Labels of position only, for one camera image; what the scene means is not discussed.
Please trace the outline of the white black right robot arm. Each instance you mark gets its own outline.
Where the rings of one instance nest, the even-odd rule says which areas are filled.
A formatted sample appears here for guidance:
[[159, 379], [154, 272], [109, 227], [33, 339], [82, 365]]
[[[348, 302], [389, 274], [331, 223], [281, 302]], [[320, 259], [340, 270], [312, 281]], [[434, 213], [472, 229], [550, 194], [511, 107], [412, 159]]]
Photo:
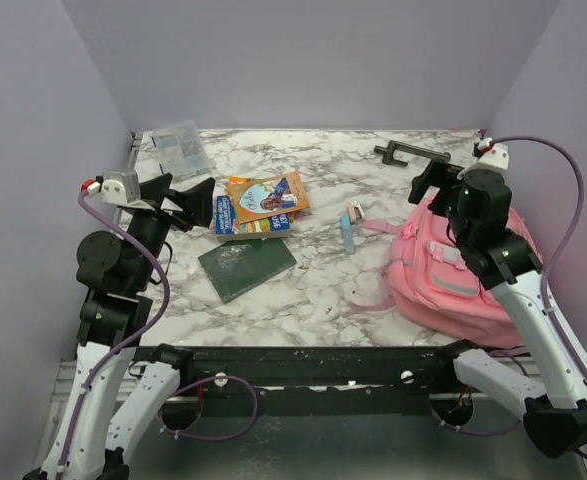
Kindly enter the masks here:
[[465, 266], [504, 308], [541, 376], [535, 381], [461, 341], [434, 365], [435, 384], [483, 392], [515, 415], [549, 458], [579, 451], [587, 444], [587, 353], [555, 301], [546, 266], [506, 226], [512, 192], [503, 175], [479, 163], [464, 170], [432, 160], [413, 178], [410, 203], [429, 188], [437, 191], [430, 210], [447, 219]]

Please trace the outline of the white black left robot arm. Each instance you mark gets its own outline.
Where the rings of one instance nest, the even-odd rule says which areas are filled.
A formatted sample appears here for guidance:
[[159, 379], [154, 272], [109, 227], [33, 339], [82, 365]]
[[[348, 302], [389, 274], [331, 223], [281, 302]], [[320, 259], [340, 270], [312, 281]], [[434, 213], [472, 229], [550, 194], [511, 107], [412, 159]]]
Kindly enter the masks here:
[[104, 225], [76, 252], [76, 279], [88, 289], [80, 309], [69, 403], [42, 465], [29, 479], [126, 479], [135, 448], [162, 405], [195, 380], [190, 352], [162, 344], [124, 402], [120, 386], [140, 338], [163, 316], [168, 275], [158, 258], [170, 230], [210, 226], [215, 181], [186, 191], [163, 174], [107, 171], [85, 182], [80, 206]]

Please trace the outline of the pink student backpack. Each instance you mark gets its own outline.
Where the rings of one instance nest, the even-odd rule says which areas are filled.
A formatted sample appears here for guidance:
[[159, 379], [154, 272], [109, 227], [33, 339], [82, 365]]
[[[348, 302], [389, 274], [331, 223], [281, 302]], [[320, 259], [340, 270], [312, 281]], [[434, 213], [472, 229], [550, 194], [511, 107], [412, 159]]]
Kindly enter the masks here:
[[422, 200], [403, 225], [366, 219], [368, 230], [392, 234], [389, 260], [380, 280], [386, 297], [364, 311], [397, 309], [423, 327], [484, 347], [512, 349], [523, 344], [505, 310], [466, 266], [450, 239], [448, 220]]

